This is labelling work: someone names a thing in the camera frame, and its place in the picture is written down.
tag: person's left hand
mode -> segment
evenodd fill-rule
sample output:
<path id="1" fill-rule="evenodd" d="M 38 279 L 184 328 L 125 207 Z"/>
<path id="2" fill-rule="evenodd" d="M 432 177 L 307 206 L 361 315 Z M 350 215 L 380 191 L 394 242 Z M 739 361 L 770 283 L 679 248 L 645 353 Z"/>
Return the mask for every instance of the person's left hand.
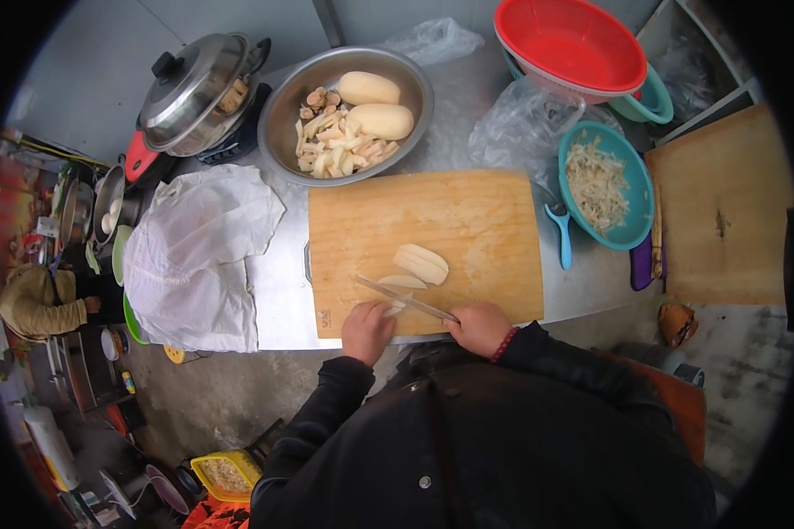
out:
<path id="1" fill-rule="evenodd" d="M 366 302 L 353 307 L 341 327 L 344 356 L 355 358 L 368 367 L 377 363 L 397 323 L 392 317 L 382 317 L 390 308 L 391 304 L 385 302 Z"/>

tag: hand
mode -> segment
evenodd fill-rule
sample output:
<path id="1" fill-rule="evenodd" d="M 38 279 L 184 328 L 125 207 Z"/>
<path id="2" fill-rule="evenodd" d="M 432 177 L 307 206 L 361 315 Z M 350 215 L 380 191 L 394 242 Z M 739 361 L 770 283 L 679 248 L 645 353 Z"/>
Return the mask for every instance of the hand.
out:
<path id="1" fill-rule="evenodd" d="M 442 320 L 455 341 L 473 354 L 491 358 L 511 331 L 503 309 L 488 302 L 469 303 L 453 309 L 461 324 Z"/>
<path id="2" fill-rule="evenodd" d="M 366 302 L 353 307 L 341 327 L 344 356 L 355 358 L 368 367 L 377 363 L 397 324 L 392 317 L 382 317 L 390 308 L 391 304 L 385 302 Z"/>
<path id="3" fill-rule="evenodd" d="M 95 295 L 89 296 L 85 298 L 85 312 L 89 314 L 94 314 L 95 312 L 100 312 L 100 298 Z"/>

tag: gray wall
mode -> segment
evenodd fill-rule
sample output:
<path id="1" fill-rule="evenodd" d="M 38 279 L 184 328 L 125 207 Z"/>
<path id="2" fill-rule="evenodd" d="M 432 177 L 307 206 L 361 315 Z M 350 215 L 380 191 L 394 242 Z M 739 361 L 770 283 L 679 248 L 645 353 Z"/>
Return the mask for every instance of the gray wall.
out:
<path id="1" fill-rule="evenodd" d="M 591 0 L 638 33 L 660 0 Z M 382 42 L 424 20 L 453 17 L 483 37 L 494 37 L 494 10 L 500 0 L 332 0 L 348 44 Z"/>
<path id="2" fill-rule="evenodd" d="M 659 0 L 593 0 L 633 33 Z M 381 42 L 424 20 L 453 17 L 494 38 L 499 0 L 333 0 L 348 44 Z M 264 71 L 328 49 L 311 0 L 79 0 L 45 43 L 23 82 L 7 125 L 105 162 L 135 131 L 164 51 L 214 32 L 271 37 Z"/>

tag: red bead bracelet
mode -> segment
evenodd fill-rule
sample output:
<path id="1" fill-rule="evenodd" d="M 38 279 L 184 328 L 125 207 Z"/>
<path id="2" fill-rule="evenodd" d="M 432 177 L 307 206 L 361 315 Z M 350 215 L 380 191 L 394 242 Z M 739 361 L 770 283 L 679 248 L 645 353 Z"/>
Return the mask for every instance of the red bead bracelet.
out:
<path id="1" fill-rule="evenodd" d="M 517 333 L 519 330 L 521 330 L 520 327 L 511 328 L 509 333 L 506 334 L 506 337 L 503 339 L 503 343 L 501 343 L 500 346 L 497 347 L 497 352 L 494 354 L 494 356 L 491 357 L 491 362 L 489 362 L 489 363 L 492 363 L 492 364 L 496 364 L 497 363 L 497 360 L 499 360 L 500 356 L 503 355 L 503 351 L 506 350 L 506 347 L 509 346 L 509 343 L 511 342 L 511 339 L 514 338 L 515 333 Z"/>

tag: plastic bag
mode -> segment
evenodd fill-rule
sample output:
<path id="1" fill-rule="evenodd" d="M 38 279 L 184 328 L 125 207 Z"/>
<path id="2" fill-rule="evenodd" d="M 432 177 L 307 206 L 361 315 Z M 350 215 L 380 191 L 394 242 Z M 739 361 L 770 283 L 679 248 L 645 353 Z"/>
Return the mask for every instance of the plastic bag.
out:
<path id="1" fill-rule="evenodd" d="M 557 203 L 561 201 L 559 144 L 581 119 L 605 123 L 623 135 L 611 112 L 579 98 L 565 100 L 524 77 L 503 90 L 476 122 L 467 141 L 468 153 L 478 167 L 525 168 L 529 178 L 550 194 L 546 201 Z"/>
<path id="2" fill-rule="evenodd" d="M 671 37 L 667 53 L 653 61 L 653 68 L 673 101 L 675 120 L 685 123 L 717 101 L 714 67 L 688 37 Z"/>
<path id="3" fill-rule="evenodd" d="M 284 211 L 258 168 L 219 165 L 159 184 L 124 246 L 124 292 L 150 341 L 257 350 L 243 259 L 265 252 Z"/>
<path id="4" fill-rule="evenodd" d="M 401 31 L 382 43 L 421 66 L 465 57 L 485 44 L 485 39 L 456 24 L 452 17 L 432 19 Z"/>

